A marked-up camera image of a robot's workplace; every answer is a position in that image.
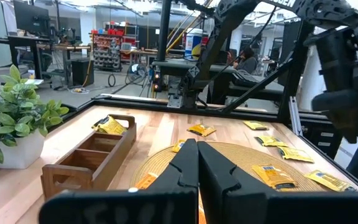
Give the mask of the black desk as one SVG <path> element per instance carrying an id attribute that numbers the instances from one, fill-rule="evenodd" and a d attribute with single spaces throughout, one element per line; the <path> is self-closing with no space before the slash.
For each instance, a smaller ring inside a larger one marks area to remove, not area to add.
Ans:
<path id="1" fill-rule="evenodd" d="M 64 84 L 62 87 L 67 88 L 76 88 L 82 86 L 83 84 L 76 85 L 71 81 L 71 61 L 70 52 L 76 50 L 90 50 L 91 47 L 88 46 L 75 46 L 75 45 L 61 45 L 61 44 L 53 44 L 50 39 L 44 38 L 35 38 L 35 37 L 24 37 L 24 36 L 16 36 L 16 35 L 8 35 L 6 37 L 0 37 L 0 44 L 6 44 L 9 46 L 11 51 L 12 64 L 18 66 L 17 61 L 17 47 L 29 47 L 33 53 L 33 62 L 34 62 L 34 70 L 35 70 L 35 78 L 38 80 L 44 80 L 46 75 L 49 76 L 59 76 L 64 78 Z M 63 72 L 43 72 L 41 69 L 41 51 L 42 49 L 51 50 L 61 50 L 62 51 L 62 59 L 63 59 Z"/>

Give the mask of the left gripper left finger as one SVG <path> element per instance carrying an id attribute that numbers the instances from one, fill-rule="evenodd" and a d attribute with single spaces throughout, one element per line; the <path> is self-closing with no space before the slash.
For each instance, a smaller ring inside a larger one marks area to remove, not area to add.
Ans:
<path id="1" fill-rule="evenodd" d="M 66 190 L 46 201 L 39 224 L 197 224 L 198 146 L 188 139 L 146 189 Z"/>

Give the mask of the floor fan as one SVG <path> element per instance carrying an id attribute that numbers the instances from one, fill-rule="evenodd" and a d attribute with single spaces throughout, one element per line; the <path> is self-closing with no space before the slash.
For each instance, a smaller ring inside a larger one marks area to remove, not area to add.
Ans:
<path id="1" fill-rule="evenodd" d="M 127 70 L 126 84 L 140 85 L 145 80 L 147 75 L 147 67 L 144 64 L 131 64 Z"/>

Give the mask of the black drawer cabinet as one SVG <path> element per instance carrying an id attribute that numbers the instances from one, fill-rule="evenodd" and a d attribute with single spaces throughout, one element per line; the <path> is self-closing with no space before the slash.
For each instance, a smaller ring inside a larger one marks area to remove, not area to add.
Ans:
<path id="1" fill-rule="evenodd" d="M 302 119 L 303 135 L 328 157 L 334 159 L 342 141 L 342 134 L 329 121 Z"/>

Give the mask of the black bin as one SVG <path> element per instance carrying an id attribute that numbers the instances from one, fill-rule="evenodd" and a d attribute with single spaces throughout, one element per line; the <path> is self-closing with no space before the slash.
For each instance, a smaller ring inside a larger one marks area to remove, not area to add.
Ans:
<path id="1" fill-rule="evenodd" d="M 71 61 L 71 68 L 74 85 L 88 86 L 94 83 L 94 68 L 91 59 L 74 59 Z"/>

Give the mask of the white wipes canister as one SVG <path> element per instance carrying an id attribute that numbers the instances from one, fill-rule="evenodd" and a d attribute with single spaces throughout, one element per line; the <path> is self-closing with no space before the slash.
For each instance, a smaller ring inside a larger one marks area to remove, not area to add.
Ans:
<path id="1" fill-rule="evenodd" d="M 188 28 L 185 38 L 185 59 L 197 61 L 201 53 L 201 41 L 203 30 L 198 28 Z"/>

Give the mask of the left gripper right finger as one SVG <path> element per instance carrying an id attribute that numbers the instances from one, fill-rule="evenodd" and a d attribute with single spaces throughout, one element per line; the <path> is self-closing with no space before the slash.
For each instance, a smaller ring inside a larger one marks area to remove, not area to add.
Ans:
<path id="1" fill-rule="evenodd" d="M 358 224 L 358 192 L 277 192 L 208 143 L 198 151 L 207 224 Z"/>

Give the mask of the parts storage shelf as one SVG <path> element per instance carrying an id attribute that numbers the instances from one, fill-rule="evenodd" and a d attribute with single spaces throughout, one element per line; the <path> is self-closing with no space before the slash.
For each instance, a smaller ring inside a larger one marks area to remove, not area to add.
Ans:
<path id="1" fill-rule="evenodd" d="M 124 29 L 92 30 L 89 34 L 92 41 L 94 66 L 101 70 L 120 72 L 122 64 L 130 60 L 130 51 L 135 48 L 135 35 L 126 35 Z"/>

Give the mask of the black monitor screen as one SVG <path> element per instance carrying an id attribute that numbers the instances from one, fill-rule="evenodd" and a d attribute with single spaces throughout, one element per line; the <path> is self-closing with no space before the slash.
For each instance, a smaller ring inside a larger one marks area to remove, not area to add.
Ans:
<path id="1" fill-rule="evenodd" d="M 47 9 L 13 1 L 16 25 L 18 29 L 47 35 L 49 31 L 49 14 Z"/>

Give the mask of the person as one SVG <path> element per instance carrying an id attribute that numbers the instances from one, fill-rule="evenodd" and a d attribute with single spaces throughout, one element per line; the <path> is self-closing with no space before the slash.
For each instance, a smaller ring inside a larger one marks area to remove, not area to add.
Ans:
<path id="1" fill-rule="evenodd" d="M 253 74 L 257 68 L 257 58 L 255 57 L 255 52 L 250 47 L 245 47 L 244 50 L 240 53 L 239 58 L 233 62 L 233 67 L 236 70 L 243 70 Z"/>

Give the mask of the orange tea bag packet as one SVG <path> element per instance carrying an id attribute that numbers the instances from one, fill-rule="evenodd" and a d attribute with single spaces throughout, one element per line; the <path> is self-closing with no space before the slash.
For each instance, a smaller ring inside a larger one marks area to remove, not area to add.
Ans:
<path id="1" fill-rule="evenodd" d="M 147 189 L 149 186 L 153 184 L 153 182 L 158 178 L 157 174 L 147 173 L 143 178 L 141 178 L 136 184 L 135 188 L 137 189 Z"/>

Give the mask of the round woven placemat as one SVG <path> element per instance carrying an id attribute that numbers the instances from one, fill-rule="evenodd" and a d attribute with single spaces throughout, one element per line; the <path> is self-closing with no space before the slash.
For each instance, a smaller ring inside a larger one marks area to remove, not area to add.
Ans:
<path id="1" fill-rule="evenodd" d="M 282 192 L 325 191 L 323 187 L 319 186 L 317 183 L 312 182 L 312 180 L 307 179 L 303 173 L 297 171 L 292 166 L 261 151 L 226 142 L 210 142 L 209 145 L 211 145 L 235 165 L 258 180 L 261 178 L 252 170 L 253 165 L 271 164 L 274 167 L 286 172 L 298 183 L 298 187 L 292 189 L 282 189 Z M 135 187 L 135 184 L 149 172 L 160 176 L 172 161 L 172 159 L 180 152 L 172 152 L 172 147 L 173 146 L 162 149 L 161 151 L 152 154 L 144 162 L 142 162 L 132 177 L 131 186 Z"/>

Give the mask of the brown wooden compartment box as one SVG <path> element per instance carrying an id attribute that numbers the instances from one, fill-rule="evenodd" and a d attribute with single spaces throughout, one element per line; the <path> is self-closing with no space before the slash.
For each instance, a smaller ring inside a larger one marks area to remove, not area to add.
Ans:
<path id="1" fill-rule="evenodd" d="M 137 137 L 133 116 L 114 114 L 112 117 L 127 121 L 127 131 L 93 132 L 56 163 L 42 167 L 40 179 L 45 200 L 64 190 L 108 189 Z"/>

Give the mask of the green plant in white pot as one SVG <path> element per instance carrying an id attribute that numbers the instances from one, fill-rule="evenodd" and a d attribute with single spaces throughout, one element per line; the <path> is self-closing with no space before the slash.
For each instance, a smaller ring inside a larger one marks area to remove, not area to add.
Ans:
<path id="1" fill-rule="evenodd" d="M 61 101 L 43 103 L 37 86 L 12 65 L 0 87 L 0 168 L 26 169 L 41 155 L 48 128 L 69 112 Z"/>

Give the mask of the black vertical pole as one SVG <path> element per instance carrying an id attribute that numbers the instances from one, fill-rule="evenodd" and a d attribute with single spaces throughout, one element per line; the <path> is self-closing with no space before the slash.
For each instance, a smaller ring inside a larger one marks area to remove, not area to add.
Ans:
<path id="1" fill-rule="evenodd" d="M 172 0 L 162 1 L 157 61 L 165 61 Z"/>

